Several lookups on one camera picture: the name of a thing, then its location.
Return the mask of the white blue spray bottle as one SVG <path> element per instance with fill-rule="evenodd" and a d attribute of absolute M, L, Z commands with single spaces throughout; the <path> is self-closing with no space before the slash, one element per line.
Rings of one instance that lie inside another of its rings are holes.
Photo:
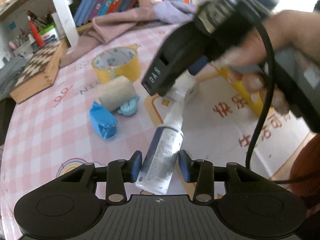
<path fill-rule="evenodd" d="M 136 187 L 153 194 L 166 194 L 177 155 L 183 142 L 183 112 L 197 90 L 196 77 L 184 72 L 168 94 L 171 107 L 163 124 L 157 127 L 135 182 Z"/>

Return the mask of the blue packet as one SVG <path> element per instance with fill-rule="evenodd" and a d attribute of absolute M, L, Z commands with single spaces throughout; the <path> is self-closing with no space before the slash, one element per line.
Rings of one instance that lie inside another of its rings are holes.
<path fill-rule="evenodd" d="M 89 118 L 94 131 L 103 139 L 109 139 L 117 133 L 117 120 L 107 109 L 93 102 Z"/>

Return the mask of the beige cylindrical roll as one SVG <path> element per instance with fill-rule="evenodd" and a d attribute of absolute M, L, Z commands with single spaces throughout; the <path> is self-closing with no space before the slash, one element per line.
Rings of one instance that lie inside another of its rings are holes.
<path fill-rule="evenodd" d="M 136 96 L 133 83 L 124 76 L 99 85 L 97 91 L 100 104 L 109 112 L 118 109 L 123 103 Z"/>

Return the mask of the lavender cloth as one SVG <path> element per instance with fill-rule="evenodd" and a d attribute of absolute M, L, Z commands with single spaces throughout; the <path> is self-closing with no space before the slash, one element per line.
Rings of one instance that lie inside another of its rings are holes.
<path fill-rule="evenodd" d="M 196 6 L 178 1 L 165 0 L 154 5 L 157 20 L 166 24 L 191 21 L 196 14 Z"/>

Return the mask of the pink checkered tablecloth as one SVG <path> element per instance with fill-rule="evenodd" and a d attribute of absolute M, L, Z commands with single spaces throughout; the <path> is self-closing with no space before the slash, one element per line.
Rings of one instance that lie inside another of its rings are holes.
<path fill-rule="evenodd" d="M 146 153 L 171 100 L 150 97 L 140 81 L 136 96 L 121 109 L 106 111 L 102 85 L 92 61 L 107 50 L 134 47 L 145 71 L 172 25 L 130 31 L 62 68 L 53 87 L 15 107 L 1 166 L 1 215 L 6 239 L 19 239 L 14 206 L 26 193 L 85 164 L 101 167 Z M 184 109 L 182 148 L 194 159 L 244 164 L 257 115 L 212 66 L 197 75 L 198 85 Z"/>

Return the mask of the light blue toy clock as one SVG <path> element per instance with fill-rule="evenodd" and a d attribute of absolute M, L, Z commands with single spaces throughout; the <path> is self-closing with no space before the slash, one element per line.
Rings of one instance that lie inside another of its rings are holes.
<path fill-rule="evenodd" d="M 138 94 L 130 100 L 124 102 L 118 109 L 118 113 L 123 116 L 132 116 L 137 112 L 140 97 Z"/>

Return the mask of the yellow tape roll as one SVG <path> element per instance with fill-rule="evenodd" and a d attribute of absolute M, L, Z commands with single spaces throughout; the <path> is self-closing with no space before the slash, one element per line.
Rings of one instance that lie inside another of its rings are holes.
<path fill-rule="evenodd" d="M 101 84 L 120 76 L 134 83 L 141 75 L 137 46 L 116 47 L 103 51 L 93 59 L 92 67 Z"/>

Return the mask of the pink cloth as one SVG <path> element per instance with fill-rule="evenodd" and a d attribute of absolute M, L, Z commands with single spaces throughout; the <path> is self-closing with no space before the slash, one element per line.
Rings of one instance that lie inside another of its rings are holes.
<path fill-rule="evenodd" d="M 155 7 L 134 8 L 93 18 L 92 26 L 85 31 L 73 51 L 60 60 L 60 68 L 83 57 L 101 44 L 108 44 L 134 27 L 157 20 Z"/>

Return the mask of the wooden chess board box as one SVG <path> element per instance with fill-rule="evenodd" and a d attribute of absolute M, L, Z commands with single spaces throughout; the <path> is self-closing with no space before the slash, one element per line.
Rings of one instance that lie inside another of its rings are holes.
<path fill-rule="evenodd" d="M 68 41 L 63 38 L 38 50 L 28 62 L 16 84 L 10 92 L 10 96 L 20 104 L 41 91 L 52 87 L 60 69 L 60 60 L 66 54 Z"/>

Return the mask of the grey garment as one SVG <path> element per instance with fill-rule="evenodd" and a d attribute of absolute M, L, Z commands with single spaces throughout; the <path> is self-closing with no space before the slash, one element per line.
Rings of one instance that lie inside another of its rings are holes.
<path fill-rule="evenodd" d="M 10 92 L 16 84 L 21 72 L 27 65 L 27 60 L 23 57 L 13 57 L 1 69 L 0 74 L 0 101 L 10 98 Z"/>

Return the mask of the red bottle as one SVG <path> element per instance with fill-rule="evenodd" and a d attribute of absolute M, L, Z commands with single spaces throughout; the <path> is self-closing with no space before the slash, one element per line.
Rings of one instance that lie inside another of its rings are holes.
<path fill-rule="evenodd" d="M 31 29 L 31 33 L 33 35 L 33 38 L 35 39 L 35 41 L 36 41 L 36 43 L 37 43 L 37 45 L 39 47 L 43 47 L 45 45 L 45 43 L 42 40 L 36 25 L 33 23 L 33 21 L 32 21 L 30 16 L 27 16 L 27 18 L 28 18 L 28 21 L 29 21 L 29 24 L 30 24 L 30 29 Z"/>

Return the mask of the green lid white jar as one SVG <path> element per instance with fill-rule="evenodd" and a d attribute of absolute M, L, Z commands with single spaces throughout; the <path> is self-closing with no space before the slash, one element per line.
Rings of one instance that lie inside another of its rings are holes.
<path fill-rule="evenodd" d="M 56 26 L 54 24 L 51 24 L 47 28 L 44 28 L 41 31 L 39 31 L 39 35 L 44 42 L 47 43 L 51 40 L 58 38 L 58 34 L 55 27 Z"/>

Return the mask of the white bookshelf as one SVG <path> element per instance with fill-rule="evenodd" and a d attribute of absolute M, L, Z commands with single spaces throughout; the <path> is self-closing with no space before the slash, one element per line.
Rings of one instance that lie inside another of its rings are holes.
<path fill-rule="evenodd" d="M 68 0 L 12 0 L 4 6 L 1 9 L 1 59 L 7 54 L 13 54 L 9 42 L 15 39 L 20 30 L 29 30 L 27 10 L 37 16 L 44 16 L 51 10 L 57 12 L 69 45 L 74 47 L 79 40 L 79 34 L 69 5 Z"/>

